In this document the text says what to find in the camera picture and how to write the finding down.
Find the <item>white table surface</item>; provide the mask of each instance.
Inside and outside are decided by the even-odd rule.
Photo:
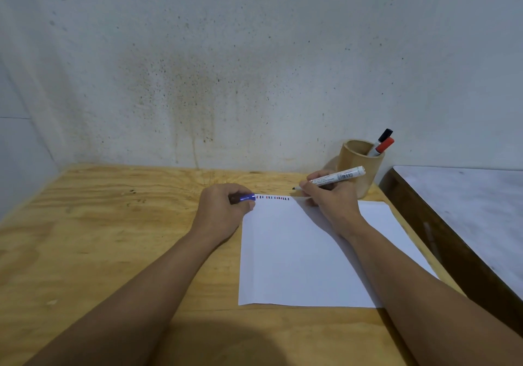
[[[394,170],[523,300],[523,171]]]

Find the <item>forearm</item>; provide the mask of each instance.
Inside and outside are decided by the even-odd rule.
[[[186,235],[28,365],[144,364],[215,244]]]
[[[519,336],[423,270],[368,224],[347,227],[341,234],[422,366],[523,359]]]

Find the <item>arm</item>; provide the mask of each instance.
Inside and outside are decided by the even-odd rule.
[[[315,172],[307,180],[328,173]],[[309,181],[300,186],[352,245],[421,366],[518,364],[523,359],[523,339],[515,332],[423,270],[364,220],[352,183],[338,183],[332,191]]]
[[[26,364],[145,364],[203,262],[253,209],[254,201],[229,203],[229,195],[237,192],[252,191],[238,184],[202,191],[184,237]]]

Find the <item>white marker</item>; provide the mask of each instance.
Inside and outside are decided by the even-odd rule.
[[[357,168],[350,168],[341,172],[333,173],[332,175],[327,175],[319,177],[317,179],[311,180],[311,183],[316,185],[325,185],[336,183],[338,181],[351,179],[353,177],[363,176],[365,174],[365,168],[363,166],[358,166]],[[292,188],[293,190],[301,190],[301,187],[298,185]]]

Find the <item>hand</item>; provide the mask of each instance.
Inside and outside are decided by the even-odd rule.
[[[251,194],[239,184],[214,184],[201,192],[198,211],[190,232],[211,239],[215,246],[228,239],[242,222],[243,217],[254,208],[254,201],[242,201],[231,205],[232,194]]]
[[[318,170],[307,176],[307,180],[300,183],[305,196],[311,197],[307,200],[310,206],[319,206],[324,216],[332,224],[334,231],[343,235],[347,230],[354,229],[361,224],[367,224],[359,211],[356,188],[350,181],[340,181],[329,184],[331,191],[319,188],[309,180],[334,173],[331,170]]]

